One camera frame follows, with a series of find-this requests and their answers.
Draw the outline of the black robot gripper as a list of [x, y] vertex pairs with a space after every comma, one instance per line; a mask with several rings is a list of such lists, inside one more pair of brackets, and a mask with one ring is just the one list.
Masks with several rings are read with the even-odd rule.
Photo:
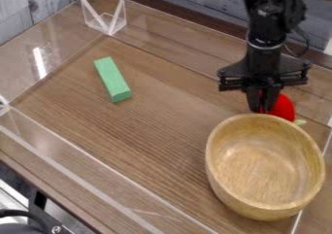
[[[281, 53], [281, 48], [260, 50], [247, 48], [244, 58], [217, 70], [219, 90], [245, 90], [251, 85], [300, 85], [308, 81], [311, 62]], [[251, 111], [267, 113], [277, 100], [279, 86], [263, 90], [256, 87], [247, 89], [247, 100]]]

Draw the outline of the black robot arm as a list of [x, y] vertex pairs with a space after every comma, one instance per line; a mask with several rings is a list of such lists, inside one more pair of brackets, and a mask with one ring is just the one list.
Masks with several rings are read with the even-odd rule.
[[311, 63], [299, 53], [281, 53], [288, 34], [303, 32], [308, 7], [304, 0], [244, 0], [244, 4], [249, 17], [247, 52], [217, 70], [217, 87], [243, 91], [251, 111], [267, 113], [281, 89], [308, 82]]

